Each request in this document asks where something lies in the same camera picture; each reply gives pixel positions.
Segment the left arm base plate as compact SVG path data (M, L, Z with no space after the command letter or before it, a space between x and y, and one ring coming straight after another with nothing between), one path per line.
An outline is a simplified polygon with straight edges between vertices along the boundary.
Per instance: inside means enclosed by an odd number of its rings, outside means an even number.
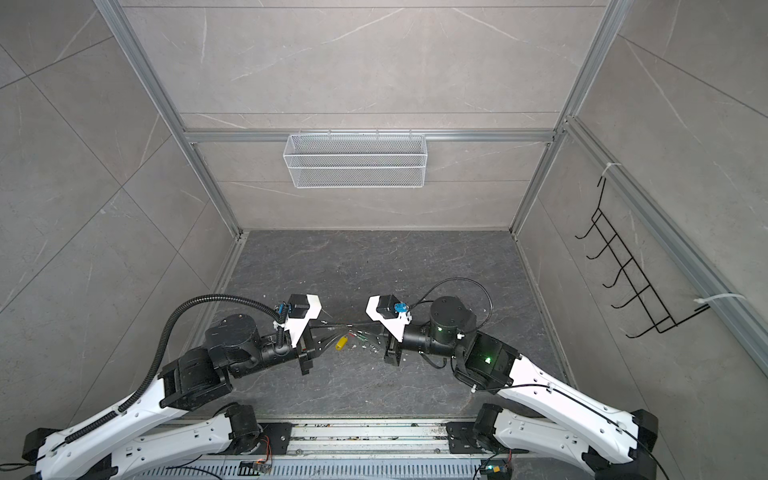
M291 440L293 424L290 422L268 422L261 424L261 435L253 453L265 458L267 450L270 455L283 456L287 454Z

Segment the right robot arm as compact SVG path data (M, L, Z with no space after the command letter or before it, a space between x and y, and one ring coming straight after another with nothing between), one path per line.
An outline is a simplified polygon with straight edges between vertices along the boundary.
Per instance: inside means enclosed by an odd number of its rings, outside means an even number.
M617 409L595 400L535 365L517 349L481 331L475 314L456 296L433 299L429 319L412 321L414 305L395 295L369 298L366 314L388 334L385 360L405 351L443 358L454 377L536 412L528 418L496 404L479 411L473 433L483 448L523 450L574 465L596 479L656 479L668 474L654 454L658 419L651 412Z

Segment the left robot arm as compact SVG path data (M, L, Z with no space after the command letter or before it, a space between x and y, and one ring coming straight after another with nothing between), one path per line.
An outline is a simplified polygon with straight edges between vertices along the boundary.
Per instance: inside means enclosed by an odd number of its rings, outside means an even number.
M219 302L265 314L275 333L262 336L252 317L230 315L206 331L201 346L164 364L170 336L183 314ZM149 371L131 395L73 427L28 433L21 461L2 464L2 472L29 468L33 479L124 479L187 457L253 450L261 428L253 408L243 404L231 404L185 427L159 427L229 395L234 378L293 360L302 373L309 373L321 346L310 323L321 311L319 297L312 294L293 294L276 308L224 294L185 301L170 315Z

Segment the metal keyring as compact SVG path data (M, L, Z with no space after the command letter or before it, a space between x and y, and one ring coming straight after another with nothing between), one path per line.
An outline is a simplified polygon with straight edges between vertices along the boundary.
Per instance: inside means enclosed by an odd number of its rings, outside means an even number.
M362 343L362 346L363 346L363 347L365 347L365 348L371 349L373 352L377 352L377 351L378 351L378 349L379 349L379 348L380 348L380 346L381 346L381 343L380 343L380 340L379 340L379 338L378 338L377 336L372 336L372 335L368 335L368 334L363 334L363 335L364 335L365 337L367 337L367 339L368 339L368 342L369 342L369 343L368 343L368 344L365 344L365 343L361 342L361 341L360 341L360 340L357 338L357 339L358 339L358 340L359 340L359 341Z

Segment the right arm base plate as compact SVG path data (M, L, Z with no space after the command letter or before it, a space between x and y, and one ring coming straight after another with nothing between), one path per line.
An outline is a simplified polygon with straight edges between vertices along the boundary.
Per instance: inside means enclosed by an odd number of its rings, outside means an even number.
M451 454L479 454L501 453L501 454L527 454L525 449L510 449L502 446L496 440L490 437L478 435L474 431L473 422L447 422L444 424L448 449Z

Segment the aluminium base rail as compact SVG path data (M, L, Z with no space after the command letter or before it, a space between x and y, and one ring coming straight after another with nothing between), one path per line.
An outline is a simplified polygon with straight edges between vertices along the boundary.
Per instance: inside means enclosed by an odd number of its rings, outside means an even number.
M601 420L586 434L544 419L527 418L495 405L473 421L478 435L510 449L552 457L590 472L630 460L634 442L619 427ZM449 452L445 423L308 423L293 424L286 455L440 454ZM203 455L255 455L261 425L225 414L155 434L140 435L115 447L107 457L118 475ZM265 458L274 458L267 450Z

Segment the yellow tagged key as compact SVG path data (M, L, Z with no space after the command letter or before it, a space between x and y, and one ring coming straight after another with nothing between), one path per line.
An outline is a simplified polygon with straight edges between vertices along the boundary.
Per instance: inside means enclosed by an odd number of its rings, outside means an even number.
M342 336L342 337L341 337L341 338L340 338L340 339L337 341L337 343L336 343L336 345L335 345L335 349L336 349L337 351L341 351L341 350L342 350L342 349L343 349L343 348L346 346L347 342L348 342L348 337L347 337L347 336Z

